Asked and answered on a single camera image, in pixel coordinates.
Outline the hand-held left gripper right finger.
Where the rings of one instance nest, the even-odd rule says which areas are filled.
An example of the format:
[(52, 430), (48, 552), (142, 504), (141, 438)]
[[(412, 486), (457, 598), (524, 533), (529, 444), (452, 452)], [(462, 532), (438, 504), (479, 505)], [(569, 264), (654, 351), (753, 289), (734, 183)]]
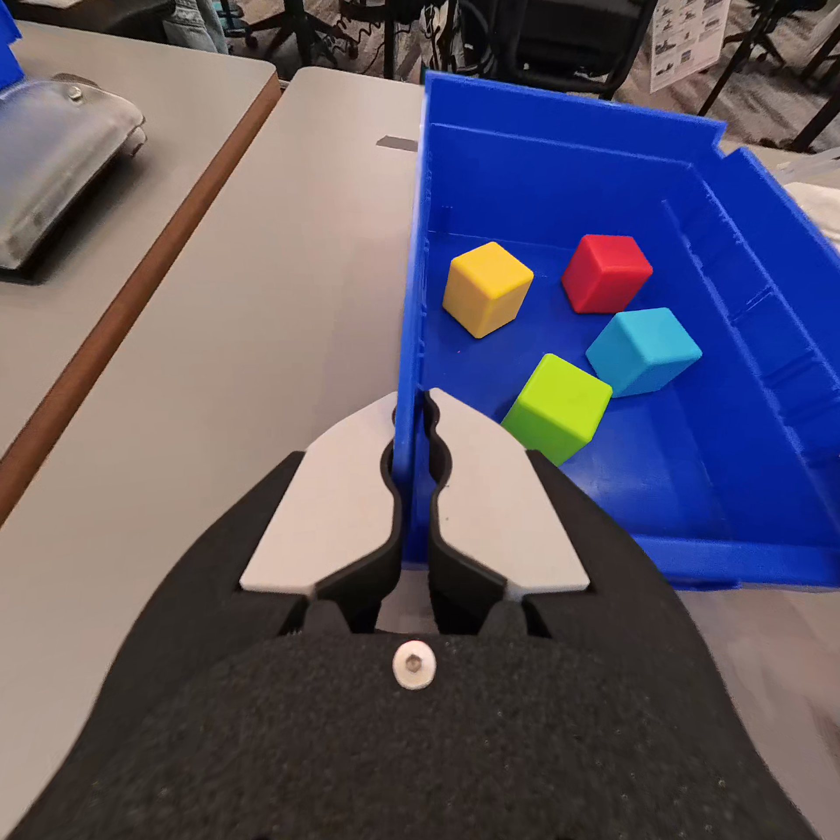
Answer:
[(590, 577), (525, 447), (438, 387), (425, 416), (434, 586), (453, 601), (585, 591)]

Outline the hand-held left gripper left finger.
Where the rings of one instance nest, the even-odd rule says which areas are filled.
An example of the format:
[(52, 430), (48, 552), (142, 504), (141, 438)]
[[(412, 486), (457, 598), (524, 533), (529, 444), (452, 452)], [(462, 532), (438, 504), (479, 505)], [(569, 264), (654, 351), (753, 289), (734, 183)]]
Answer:
[(384, 560), (400, 567), (403, 504), (391, 477), (397, 393), (331, 426), (304, 452), (239, 579), (242, 590), (326, 596)]

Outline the green cube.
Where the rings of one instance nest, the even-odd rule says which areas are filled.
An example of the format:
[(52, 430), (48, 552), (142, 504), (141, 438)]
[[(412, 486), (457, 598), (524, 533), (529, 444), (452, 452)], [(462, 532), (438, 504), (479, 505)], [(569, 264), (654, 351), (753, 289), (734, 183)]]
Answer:
[(561, 466), (592, 441), (612, 397), (609, 384), (546, 353), (500, 425), (525, 449)]

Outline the blue plastic bin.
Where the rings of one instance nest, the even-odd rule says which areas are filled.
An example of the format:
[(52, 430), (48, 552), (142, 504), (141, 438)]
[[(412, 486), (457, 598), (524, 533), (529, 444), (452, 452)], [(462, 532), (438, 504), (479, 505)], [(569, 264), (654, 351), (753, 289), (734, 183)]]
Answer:
[[(425, 557), (423, 393), (499, 422), (541, 358), (591, 372), (608, 315), (560, 279), (584, 235), (654, 268), (630, 309), (669, 308), (702, 357), (611, 401), (562, 471), (676, 586), (838, 587), (838, 252), (712, 120), (429, 72), (398, 374), (394, 478)], [(498, 242), (534, 273), (517, 317), (474, 339), (442, 306), (454, 257)]]
[(1, 2), (1, 91), (12, 87), (25, 79), (25, 72), (20, 66), (13, 50), (14, 43), (22, 38), (22, 35), (5, 3)]

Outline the cyan cube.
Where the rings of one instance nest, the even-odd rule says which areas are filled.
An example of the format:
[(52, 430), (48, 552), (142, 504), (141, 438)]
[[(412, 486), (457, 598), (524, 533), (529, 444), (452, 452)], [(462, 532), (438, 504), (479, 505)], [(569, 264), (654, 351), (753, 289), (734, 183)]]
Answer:
[(669, 308), (615, 314), (584, 352), (596, 377), (612, 397), (657, 392), (702, 356)]

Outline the yellow cube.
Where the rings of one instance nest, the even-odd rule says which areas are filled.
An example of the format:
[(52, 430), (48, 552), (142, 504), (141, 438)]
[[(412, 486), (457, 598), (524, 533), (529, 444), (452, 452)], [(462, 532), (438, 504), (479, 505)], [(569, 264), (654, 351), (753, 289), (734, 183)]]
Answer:
[(451, 260), (442, 306), (482, 340), (517, 317), (533, 278), (532, 269), (490, 241)]

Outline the red cube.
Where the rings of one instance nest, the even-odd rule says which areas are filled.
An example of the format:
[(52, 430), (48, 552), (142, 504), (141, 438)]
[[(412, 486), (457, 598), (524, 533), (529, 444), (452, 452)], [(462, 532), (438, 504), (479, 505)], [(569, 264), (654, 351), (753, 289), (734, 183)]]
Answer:
[(561, 284), (575, 313), (617, 314), (653, 273), (633, 237), (588, 234), (575, 249)]

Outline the grey desk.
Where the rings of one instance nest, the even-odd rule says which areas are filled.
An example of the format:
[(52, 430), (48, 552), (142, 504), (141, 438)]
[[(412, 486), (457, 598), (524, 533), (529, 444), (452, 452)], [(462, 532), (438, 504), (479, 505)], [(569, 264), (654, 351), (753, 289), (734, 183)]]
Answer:
[(175, 266), (2, 528), (2, 838), (815, 838), (672, 583), (539, 451), (582, 592), (456, 601), (410, 558), (239, 579), (307, 447), (397, 393), (417, 165)]

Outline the grey table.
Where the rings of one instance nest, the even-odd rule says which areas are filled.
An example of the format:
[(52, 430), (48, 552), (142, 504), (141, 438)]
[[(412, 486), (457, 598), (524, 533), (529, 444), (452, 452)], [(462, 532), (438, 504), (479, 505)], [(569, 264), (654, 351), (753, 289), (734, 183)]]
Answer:
[(19, 27), (31, 77), (97, 82), (142, 111), (147, 141), (114, 163), (33, 282), (2, 280), (3, 522), (280, 98), (264, 61)]

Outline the black office chair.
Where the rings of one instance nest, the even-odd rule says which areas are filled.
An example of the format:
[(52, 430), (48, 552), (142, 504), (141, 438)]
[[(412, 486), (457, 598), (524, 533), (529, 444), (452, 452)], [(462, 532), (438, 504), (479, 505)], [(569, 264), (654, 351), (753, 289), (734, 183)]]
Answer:
[(652, 22), (656, 1), (486, 1), (478, 25), (478, 76), (610, 101)]

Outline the blue denim jacket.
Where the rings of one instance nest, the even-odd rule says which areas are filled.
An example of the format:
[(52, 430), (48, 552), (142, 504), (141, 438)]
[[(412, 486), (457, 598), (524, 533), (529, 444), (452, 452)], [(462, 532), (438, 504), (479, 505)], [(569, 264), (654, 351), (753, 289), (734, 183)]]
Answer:
[(213, 1), (175, 1), (172, 14), (162, 22), (172, 46), (228, 55), (228, 42)]

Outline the printed poster board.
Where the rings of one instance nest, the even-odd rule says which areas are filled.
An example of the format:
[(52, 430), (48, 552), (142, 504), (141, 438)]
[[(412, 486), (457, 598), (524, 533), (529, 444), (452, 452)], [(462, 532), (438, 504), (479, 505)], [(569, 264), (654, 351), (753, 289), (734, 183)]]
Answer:
[(659, 1), (649, 29), (650, 92), (716, 64), (730, 1)]

